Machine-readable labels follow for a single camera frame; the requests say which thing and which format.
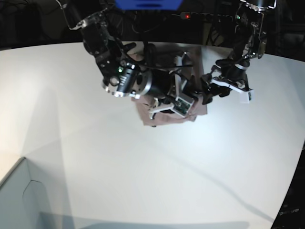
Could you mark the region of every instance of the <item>cable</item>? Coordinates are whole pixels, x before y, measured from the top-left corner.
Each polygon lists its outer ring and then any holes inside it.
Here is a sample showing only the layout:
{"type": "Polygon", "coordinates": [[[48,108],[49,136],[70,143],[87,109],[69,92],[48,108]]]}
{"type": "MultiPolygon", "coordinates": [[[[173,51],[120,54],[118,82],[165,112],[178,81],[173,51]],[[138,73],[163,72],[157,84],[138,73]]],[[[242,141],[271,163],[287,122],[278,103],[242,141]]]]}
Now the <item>cable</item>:
{"type": "Polygon", "coordinates": [[[121,36],[123,34],[123,30],[124,30],[124,27],[123,27],[123,18],[120,19],[119,23],[116,25],[117,28],[119,28],[119,26],[122,24],[122,32],[121,32],[121,36]]]}
{"type": "Polygon", "coordinates": [[[4,2],[4,6],[2,7],[2,9],[0,9],[0,13],[5,10],[6,8],[10,7],[10,6],[14,6],[17,8],[17,11],[16,12],[19,12],[20,11],[20,8],[18,7],[19,5],[26,5],[26,3],[22,3],[22,2],[16,2],[16,3],[11,3],[11,2],[8,2],[8,1],[5,1],[5,0],[0,0],[0,2],[4,2]]]}
{"type": "Polygon", "coordinates": [[[217,60],[216,65],[221,67],[221,68],[224,68],[224,67],[234,66],[242,60],[245,60],[243,56],[240,59],[238,59],[237,61],[234,61],[232,59],[217,60]]]}
{"type": "Polygon", "coordinates": [[[210,30],[209,30],[209,35],[208,35],[208,38],[207,38],[207,40],[206,40],[206,42],[205,42],[205,45],[208,45],[208,44],[209,44],[209,41],[213,41],[213,40],[212,40],[212,33],[213,33],[213,30],[214,30],[214,26],[211,25],[210,30]]]}
{"type": "Polygon", "coordinates": [[[150,29],[148,29],[148,30],[145,30],[145,31],[141,31],[141,32],[139,32],[139,31],[136,31],[135,29],[134,29],[134,26],[132,25],[132,30],[136,33],[136,34],[140,34],[140,33],[146,33],[146,32],[150,32],[150,31],[153,31],[153,30],[155,30],[155,29],[157,29],[157,28],[159,28],[164,22],[166,21],[166,19],[165,20],[163,20],[160,24],[158,24],[158,25],[156,25],[156,26],[154,26],[154,27],[152,27],[152,28],[150,28],[150,29]]]}
{"type": "Polygon", "coordinates": [[[176,75],[180,76],[181,78],[187,79],[183,74],[181,74],[181,73],[179,73],[177,71],[170,71],[170,76],[173,75],[173,74],[176,74],[176,75]]]}
{"type": "Polygon", "coordinates": [[[124,49],[123,49],[123,47],[121,45],[122,41],[119,38],[114,38],[114,40],[116,41],[117,45],[120,47],[121,52],[124,53],[124,55],[128,58],[128,60],[131,63],[136,64],[138,66],[145,67],[145,68],[148,68],[148,69],[156,69],[156,70],[193,67],[193,65],[191,65],[191,64],[178,65],[178,66],[159,66],[159,67],[149,66],[149,65],[146,65],[146,64],[142,64],[142,61],[135,61],[127,52],[124,51],[124,49]]]}
{"type": "Polygon", "coordinates": [[[192,0],[192,1],[195,1],[195,2],[199,3],[202,6],[200,12],[202,12],[204,10],[205,5],[202,2],[200,2],[199,0],[192,0]]]}
{"type": "Polygon", "coordinates": [[[305,43],[305,35],[303,36],[302,41],[299,44],[297,44],[296,46],[294,46],[294,47],[286,48],[286,47],[279,47],[279,46],[277,46],[276,48],[281,49],[281,50],[295,50],[295,49],[302,48],[304,43],[305,43]]]}
{"type": "Polygon", "coordinates": [[[122,32],[121,32],[121,37],[124,35],[124,21],[122,21],[122,32]]]}
{"type": "Polygon", "coordinates": [[[215,46],[215,42],[218,40],[219,37],[220,37],[220,34],[218,34],[217,37],[212,41],[213,46],[215,46]]]}
{"type": "Polygon", "coordinates": [[[50,14],[54,13],[55,11],[57,11],[57,10],[59,10],[59,9],[61,9],[61,7],[60,7],[60,6],[58,6],[58,7],[54,8],[53,10],[51,10],[51,11],[50,11],[50,12],[48,12],[48,13],[44,13],[43,15],[45,15],[45,16],[50,15],[50,14]]]}
{"type": "Polygon", "coordinates": [[[45,39],[53,40],[49,35],[46,34],[45,31],[42,31],[41,34],[42,34],[42,36],[43,36],[45,39]]]}
{"type": "Polygon", "coordinates": [[[15,12],[12,12],[12,13],[9,13],[9,14],[5,14],[5,16],[10,16],[10,15],[13,15],[13,14],[15,14],[15,13],[22,12],[22,9],[20,9],[20,8],[18,7],[18,5],[25,5],[25,6],[26,6],[26,4],[24,4],[24,3],[10,4],[10,5],[6,6],[5,8],[7,8],[7,7],[9,7],[9,6],[14,6],[14,7],[17,8],[17,10],[16,10],[15,12]]]}
{"type": "Polygon", "coordinates": [[[215,1],[215,5],[214,5],[214,15],[213,15],[213,23],[212,23],[212,25],[213,25],[213,27],[215,28],[215,30],[218,33],[220,33],[219,31],[221,30],[219,28],[219,22],[218,22],[218,11],[219,11],[219,8],[220,8],[220,6],[222,4],[222,1],[223,0],[216,0],[215,1]]]}
{"type": "Polygon", "coordinates": [[[105,14],[109,14],[109,13],[113,13],[116,15],[119,15],[127,20],[129,20],[132,24],[135,24],[134,20],[132,17],[128,16],[127,14],[122,13],[121,11],[115,10],[115,9],[111,9],[110,11],[106,11],[105,14]]]}

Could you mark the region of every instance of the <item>blue object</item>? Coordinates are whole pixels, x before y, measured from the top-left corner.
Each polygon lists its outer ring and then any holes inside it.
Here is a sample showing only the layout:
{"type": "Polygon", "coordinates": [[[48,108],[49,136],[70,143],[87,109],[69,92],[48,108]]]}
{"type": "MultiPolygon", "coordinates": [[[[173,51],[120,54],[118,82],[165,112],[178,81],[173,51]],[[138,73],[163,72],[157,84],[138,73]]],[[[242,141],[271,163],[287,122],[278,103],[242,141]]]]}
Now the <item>blue object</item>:
{"type": "Polygon", "coordinates": [[[183,0],[116,0],[122,10],[177,10],[183,0]]]}

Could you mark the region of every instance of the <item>white tabletop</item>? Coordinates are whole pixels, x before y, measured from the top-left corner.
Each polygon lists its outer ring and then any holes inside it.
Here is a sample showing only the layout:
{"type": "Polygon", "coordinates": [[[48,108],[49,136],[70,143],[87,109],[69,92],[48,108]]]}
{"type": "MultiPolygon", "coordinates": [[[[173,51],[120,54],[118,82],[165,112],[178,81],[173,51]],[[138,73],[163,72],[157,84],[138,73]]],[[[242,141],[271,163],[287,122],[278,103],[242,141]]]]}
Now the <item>white tabletop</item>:
{"type": "MultiPolygon", "coordinates": [[[[203,52],[207,72],[229,51],[203,52]]],[[[269,229],[304,143],[304,72],[303,62],[265,55],[247,71],[251,104],[232,92],[195,123],[151,128],[129,98],[101,88],[81,43],[2,51],[0,153],[27,157],[47,189],[45,211],[73,216],[76,229],[269,229]]]]}

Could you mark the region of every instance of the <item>brown cloth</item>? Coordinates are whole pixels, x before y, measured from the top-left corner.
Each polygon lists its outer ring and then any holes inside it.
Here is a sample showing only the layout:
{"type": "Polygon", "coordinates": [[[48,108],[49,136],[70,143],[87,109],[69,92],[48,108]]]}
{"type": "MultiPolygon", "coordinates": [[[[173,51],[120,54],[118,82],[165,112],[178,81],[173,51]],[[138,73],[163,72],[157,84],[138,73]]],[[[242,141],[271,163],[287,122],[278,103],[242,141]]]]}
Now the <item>brown cloth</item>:
{"type": "Polygon", "coordinates": [[[181,116],[177,114],[166,114],[166,113],[156,113],[154,116],[154,119],[149,118],[149,106],[153,105],[154,99],[151,96],[142,96],[140,99],[132,99],[134,102],[136,102],[137,110],[140,115],[140,118],[143,121],[144,125],[150,125],[150,126],[158,126],[158,125],[168,125],[168,124],[174,124],[174,123],[184,123],[187,121],[195,122],[196,117],[198,115],[206,115],[207,114],[207,107],[206,105],[202,105],[203,97],[199,97],[198,101],[196,101],[193,105],[193,107],[190,109],[188,116],[185,118],[182,118],[181,116]]]}
{"type": "MultiPolygon", "coordinates": [[[[192,73],[194,74],[195,76],[194,82],[196,83],[196,86],[198,86],[198,88],[201,87],[200,77],[203,75],[203,63],[202,63],[201,51],[202,51],[201,47],[191,48],[190,50],[187,50],[188,56],[193,63],[193,69],[189,68],[183,70],[183,74],[188,78],[188,80],[191,79],[192,73]]],[[[133,58],[141,59],[141,56],[135,54],[133,58]]],[[[144,125],[158,126],[158,125],[168,125],[168,124],[179,124],[187,121],[194,122],[198,115],[207,114],[207,106],[202,105],[203,102],[202,95],[200,95],[198,97],[198,100],[195,101],[194,105],[192,106],[188,115],[185,118],[182,118],[181,116],[175,113],[167,114],[167,113],[159,112],[154,116],[154,119],[152,120],[149,118],[149,112],[148,112],[149,107],[153,106],[155,102],[152,96],[144,95],[141,96],[140,99],[132,98],[132,101],[136,102],[138,113],[144,125]]]]}

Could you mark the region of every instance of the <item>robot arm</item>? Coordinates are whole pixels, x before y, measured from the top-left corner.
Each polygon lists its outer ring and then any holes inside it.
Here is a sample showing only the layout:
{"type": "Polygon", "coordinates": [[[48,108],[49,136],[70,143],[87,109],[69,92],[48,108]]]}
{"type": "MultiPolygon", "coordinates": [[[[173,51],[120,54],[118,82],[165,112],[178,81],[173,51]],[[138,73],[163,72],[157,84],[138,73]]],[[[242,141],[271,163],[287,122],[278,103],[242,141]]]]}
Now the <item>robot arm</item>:
{"type": "Polygon", "coordinates": [[[228,96],[232,90],[243,95],[243,102],[251,101],[253,90],[249,88],[245,72],[250,59],[264,54],[264,15],[276,6],[276,0],[242,0],[236,13],[236,32],[244,39],[227,59],[218,60],[212,72],[202,76],[201,91],[195,91],[196,85],[190,85],[182,74],[183,68],[192,67],[187,63],[187,52],[177,55],[169,66],[160,66],[156,64],[155,46],[146,44],[144,60],[136,61],[127,54],[136,44],[123,45],[116,28],[108,22],[111,6],[103,9],[99,0],[90,3],[67,0],[60,4],[69,28],[81,31],[86,51],[94,56],[103,74],[102,87],[115,97],[153,97],[155,103],[148,108],[153,119],[158,112],[186,117],[197,99],[196,94],[203,95],[203,105],[210,103],[214,96],[228,96]]]}
{"type": "Polygon", "coordinates": [[[265,53],[267,31],[265,16],[276,7],[276,0],[241,0],[236,12],[236,30],[243,39],[236,44],[229,57],[216,61],[212,72],[203,76],[203,92],[208,104],[216,95],[225,97],[232,90],[240,93],[240,102],[248,103],[254,98],[249,88],[246,70],[252,58],[261,59],[265,53]]]}

